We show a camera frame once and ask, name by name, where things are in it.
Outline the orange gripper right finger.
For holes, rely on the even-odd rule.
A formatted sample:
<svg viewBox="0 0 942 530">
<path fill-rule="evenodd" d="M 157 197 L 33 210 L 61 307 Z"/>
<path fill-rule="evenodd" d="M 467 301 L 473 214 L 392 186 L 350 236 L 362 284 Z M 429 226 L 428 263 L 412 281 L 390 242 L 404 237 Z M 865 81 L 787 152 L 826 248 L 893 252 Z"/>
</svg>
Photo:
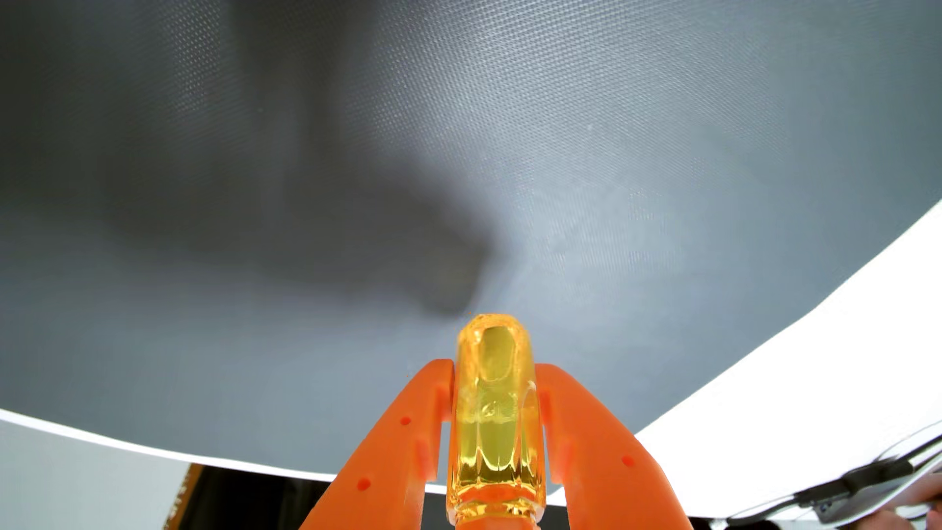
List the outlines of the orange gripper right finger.
<svg viewBox="0 0 942 530">
<path fill-rule="evenodd" d="M 691 529 L 653 456 L 604 403 L 560 367 L 536 365 L 551 481 L 571 529 Z"/>
</svg>

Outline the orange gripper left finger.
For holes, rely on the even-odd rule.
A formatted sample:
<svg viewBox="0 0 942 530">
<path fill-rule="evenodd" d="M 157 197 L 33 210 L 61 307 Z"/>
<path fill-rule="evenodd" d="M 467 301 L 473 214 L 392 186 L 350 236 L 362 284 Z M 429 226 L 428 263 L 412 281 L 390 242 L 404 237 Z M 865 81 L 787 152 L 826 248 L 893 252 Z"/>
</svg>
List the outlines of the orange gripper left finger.
<svg viewBox="0 0 942 530">
<path fill-rule="evenodd" d="M 454 363 L 435 359 L 406 384 L 355 449 L 301 529 L 419 529 L 436 476 Z"/>
</svg>

